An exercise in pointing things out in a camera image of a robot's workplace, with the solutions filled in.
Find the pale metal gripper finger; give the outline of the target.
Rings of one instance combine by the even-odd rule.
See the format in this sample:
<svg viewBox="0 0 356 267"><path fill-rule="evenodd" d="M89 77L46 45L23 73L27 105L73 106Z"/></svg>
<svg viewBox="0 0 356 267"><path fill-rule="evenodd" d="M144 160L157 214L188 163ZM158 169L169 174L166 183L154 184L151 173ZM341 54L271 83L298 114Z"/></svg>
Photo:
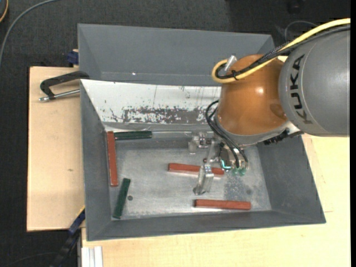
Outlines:
<svg viewBox="0 0 356 267"><path fill-rule="evenodd" d="M206 132L197 132L191 135L191 139L188 142L188 152L190 154L195 154L198 149L207 148L207 133Z"/></svg>
<svg viewBox="0 0 356 267"><path fill-rule="evenodd" d="M193 189L194 194L202 195L204 193L210 192L213 182L214 173L212 172L212 167L209 164L204 164L200 167L197 178L197 185Z"/></svg>

